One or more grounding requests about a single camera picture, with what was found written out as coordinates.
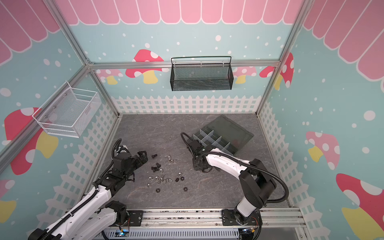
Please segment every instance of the white picket fence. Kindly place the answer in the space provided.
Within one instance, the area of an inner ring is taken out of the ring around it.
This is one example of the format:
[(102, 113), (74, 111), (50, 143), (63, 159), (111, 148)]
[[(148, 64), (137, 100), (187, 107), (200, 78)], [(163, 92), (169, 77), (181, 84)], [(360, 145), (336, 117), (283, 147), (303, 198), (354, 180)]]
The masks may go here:
[(284, 141), (285, 135), (281, 134), (281, 127), (278, 127), (272, 110), (270, 103), (266, 102), (259, 116), (277, 170), (290, 190), (290, 202), (300, 208), (313, 239), (329, 240), (330, 230), (320, 220), (323, 214), (314, 208), (315, 198), (308, 195), (308, 184), (302, 181), (303, 173), (297, 170), (298, 162), (293, 161), (293, 152), (288, 150), (289, 143)]
[(246, 98), (243, 96), (239, 98), (235, 96), (231, 98), (230, 96), (223, 98), (215, 98), (212, 96), (208, 98), (204, 96), (200, 98), (138, 98), (134, 97), (133, 99), (127, 97), (123, 99), (119, 97), (115, 99), (112, 97), (112, 100), (119, 110), (120, 113), (124, 114), (164, 114), (164, 113), (252, 113), (256, 112), (262, 97), (258, 96), (254, 98)]
[(97, 158), (103, 144), (107, 141), (107, 135), (112, 128), (115, 115), (107, 105), (102, 105), (99, 109), (99, 116), (96, 116), (96, 122), (92, 122), (92, 129), (87, 129), (88, 137), (83, 137), (84, 143), (78, 145), (79, 153), (73, 154), (73, 163), (67, 164), (68, 172), (60, 175), (63, 182), (60, 186), (55, 186), (55, 196), (46, 200), (47, 210), (38, 214), (38, 228), (43, 229), (60, 217), (67, 209), (71, 209), (79, 199), (89, 173), (96, 165)]

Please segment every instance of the wire basket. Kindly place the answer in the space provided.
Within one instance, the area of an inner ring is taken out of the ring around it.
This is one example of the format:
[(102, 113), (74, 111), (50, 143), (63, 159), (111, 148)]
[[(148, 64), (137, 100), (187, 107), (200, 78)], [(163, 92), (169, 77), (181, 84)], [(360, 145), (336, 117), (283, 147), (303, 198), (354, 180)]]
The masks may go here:
[(171, 58), (172, 91), (232, 89), (231, 59), (230, 56)]
[(99, 109), (101, 99), (98, 92), (69, 86), (44, 111), (41, 111), (44, 105), (45, 103), (32, 117), (46, 133), (80, 137)]

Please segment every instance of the white mesh basket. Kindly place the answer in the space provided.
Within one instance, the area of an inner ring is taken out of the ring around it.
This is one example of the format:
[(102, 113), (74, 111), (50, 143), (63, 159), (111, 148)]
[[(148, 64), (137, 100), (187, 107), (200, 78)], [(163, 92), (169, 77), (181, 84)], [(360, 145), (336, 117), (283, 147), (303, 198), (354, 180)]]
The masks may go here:
[(44, 105), (32, 116), (46, 133), (80, 137), (99, 109), (101, 99), (98, 92), (69, 86), (40, 113)]

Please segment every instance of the black mounting plate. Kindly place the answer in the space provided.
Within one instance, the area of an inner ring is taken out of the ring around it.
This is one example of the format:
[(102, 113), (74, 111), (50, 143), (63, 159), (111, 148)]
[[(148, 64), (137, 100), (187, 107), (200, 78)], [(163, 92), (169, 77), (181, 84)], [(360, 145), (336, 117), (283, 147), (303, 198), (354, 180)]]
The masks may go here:
[[(234, 214), (234, 211), (233, 210), (229, 210), (229, 209), (223, 209), (221, 211), (221, 216), (222, 216), (222, 222), (223, 222), (223, 226), (237, 226), (237, 225), (240, 225), (237, 221), (236, 221), (236, 218), (235, 218), (235, 214)], [(257, 213), (254, 211), (251, 213), (251, 215), (249, 215), (248, 217), (248, 221), (244, 224), (244, 226), (255, 226), (256, 225), (256, 220), (255, 219), (258, 219), (258, 215)]]
[(129, 214), (129, 226), (130, 227), (139, 227), (141, 226), (141, 221), (143, 220), (143, 212), (144, 211), (127, 211)]

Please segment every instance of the black mesh basket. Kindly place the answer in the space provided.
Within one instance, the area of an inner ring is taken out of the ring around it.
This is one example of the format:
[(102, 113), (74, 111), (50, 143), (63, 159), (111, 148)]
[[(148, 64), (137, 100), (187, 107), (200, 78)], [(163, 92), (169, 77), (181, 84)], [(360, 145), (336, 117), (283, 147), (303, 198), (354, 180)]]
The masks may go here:
[(230, 56), (171, 58), (172, 91), (232, 89), (231, 59)]

